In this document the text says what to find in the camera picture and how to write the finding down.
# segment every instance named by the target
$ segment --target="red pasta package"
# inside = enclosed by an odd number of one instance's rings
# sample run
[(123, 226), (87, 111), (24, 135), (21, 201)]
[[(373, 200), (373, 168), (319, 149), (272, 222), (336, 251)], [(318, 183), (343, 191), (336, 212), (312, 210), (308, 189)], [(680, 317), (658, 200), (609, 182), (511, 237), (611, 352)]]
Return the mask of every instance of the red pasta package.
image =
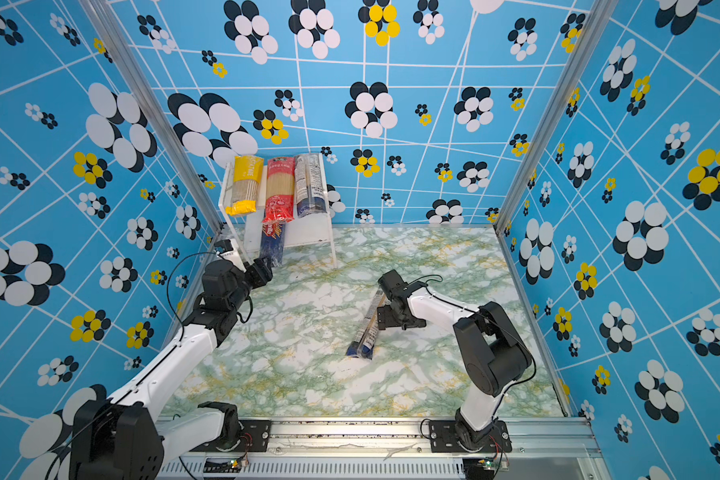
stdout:
[(272, 158), (266, 168), (266, 206), (263, 224), (293, 220), (293, 157)]

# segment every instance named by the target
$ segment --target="mounting plate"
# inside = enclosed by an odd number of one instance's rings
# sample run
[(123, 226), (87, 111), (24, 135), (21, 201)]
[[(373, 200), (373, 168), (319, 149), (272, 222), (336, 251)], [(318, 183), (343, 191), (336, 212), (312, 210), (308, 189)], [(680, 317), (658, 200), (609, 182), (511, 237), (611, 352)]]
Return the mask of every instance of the mounting plate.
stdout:
[[(269, 433), (272, 429), (271, 420), (240, 420), (242, 424), (242, 433), (249, 433), (253, 437), (253, 445), (248, 448), (248, 452), (266, 452), (269, 445)], [(220, 450), (216, 448), (219, 445), (218, 440), (212, 440), (208, 443), (201, 443), (194, 447), (191, 452), (213, 452), (218, 453)], [(230, 452), (243, 453), (246, 450), (246, 444), (240, 442)]]
[[(461, 447), (456, 435), (456, 421), (455, 420), (431, 420), (429, 423), (429, 434), (434, 435), (429, 441), (429, 445), (432, 447), (434, 453), (469, 453)], [(493, 437), (500, 450), (504, 453), (512, 451), (512, 441), (509, 438), (507, 432), (507, 424), (501, 420), (494, 422), (494, 426), (490, 429), (489, 435)], [(484, 453), (496, 453), (496, 445), (492, 440), (486, 442), (480, 452)]]

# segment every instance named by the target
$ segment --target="metal corner post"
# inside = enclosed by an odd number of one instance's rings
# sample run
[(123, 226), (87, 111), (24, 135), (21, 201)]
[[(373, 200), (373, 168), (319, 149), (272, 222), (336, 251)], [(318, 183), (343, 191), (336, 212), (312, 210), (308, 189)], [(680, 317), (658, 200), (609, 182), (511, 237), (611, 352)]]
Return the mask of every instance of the metal corner post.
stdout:
[(198, 185), (197, 174), (192, 162), (174, 134), (173, 127), (163, 114), (160, 102), (157, 101), (157, 97), (146, 80), (144, 71), (136, 62), (136, 58), (117, 24), (112, 8), (107, 5), (106, 0), (79, 0), (79, 2), (102, 42), (106, 45), (106, 49), (111, 53), (117, 70), (131, 89), (139, 106), (144, 110), (144, 115), (152, 123), (157, 138), (163, 144), (166, 156), (176, 168), (179, 178), (192, 194), (192, 198), (197, 202), (198, 210), (211, 225), (213, 233), (218, 235), (220, 222), (216, 207), (205, 189)]
[(581, 39), (576, 44), (576, 50), (570, 55), (568, 64), (563, 69), (560, 80), (557, 82), (552, 97), (547, 104), (544, 114), (541, 116), (539, 126), (531, 141), (530, 150), (525, 155), (523, 163), (520, 164), (518, 172), (512, 180), (512, 186), (504, 198), (501, 211), (507, 214), (499, 215), (496, 223), (496, 231), (501, 232), (509, 223), (511, 213), (518, 208), (520, 200), (525, 192), (525, 181), (544, 157), (544, 150), (552, 139), (560, 117), (563, 115), (565, 105), (570, 97), (570, 92), (576, 88), (584, 68), (589, 63), (595, 51), (600, 37), (603, 36), (608, 20), (614, 12), (619, 0), (596, 0), (592, 6), (589, 16), (586, 19), (586, 28)]

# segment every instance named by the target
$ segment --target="clear plastic pasta package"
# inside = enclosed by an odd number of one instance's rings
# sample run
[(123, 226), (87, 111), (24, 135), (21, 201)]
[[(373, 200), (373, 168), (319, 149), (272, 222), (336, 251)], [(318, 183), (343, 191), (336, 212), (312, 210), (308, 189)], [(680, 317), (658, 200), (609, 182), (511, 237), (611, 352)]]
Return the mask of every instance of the clear plastic pasta package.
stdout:
[(225, 198), (230, 199), (230, 204), (225, 205), (229, 215), (248, 215), (256, 211), (263, 166), (264, 159), (255, 155), (235, 157), (232, 184), (228, 187), (231, 195), (227, 196), (225, 192)]
[(318, 154), (296, 156), (296, 215), (325, 214), (326, 192), (322, 188), (322, 172)]
[(293, 220), (295, 168), (296, 160), (293, 157), (271, 158), (267, 162), (264, 225), (284, 224)]

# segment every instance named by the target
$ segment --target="vented metal panel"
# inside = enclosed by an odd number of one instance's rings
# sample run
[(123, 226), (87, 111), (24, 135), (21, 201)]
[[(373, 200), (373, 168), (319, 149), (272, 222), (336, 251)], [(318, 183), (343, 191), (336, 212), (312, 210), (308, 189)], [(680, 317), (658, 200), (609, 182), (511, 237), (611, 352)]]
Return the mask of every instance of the vented metal panel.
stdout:
[[(201, 478), (202, 464), (184, 460)], [(188, 478), (178, 459), (160, 470), (161, 479)], [(208, 478), (464, 478), (460, 458), (262, 458), (240, 473)]]

